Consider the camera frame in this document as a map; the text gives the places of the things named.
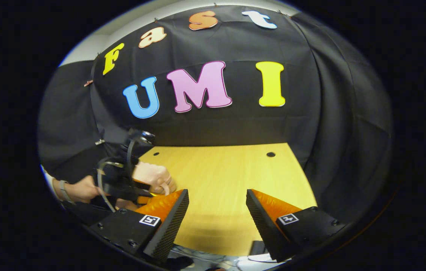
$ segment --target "wooden table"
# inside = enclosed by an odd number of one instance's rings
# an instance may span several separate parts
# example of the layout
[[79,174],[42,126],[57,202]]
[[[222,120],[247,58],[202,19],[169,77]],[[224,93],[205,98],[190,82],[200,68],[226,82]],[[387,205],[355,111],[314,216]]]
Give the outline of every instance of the wooden table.
[[189,207],[175,239],[183,247],[248,255],[252,242],[261,237],[245,203],[247,189],[302,209],[316,206],[310,184],[287,143],[156,146],[140,159],[164,165],[177,189],[189,191]]

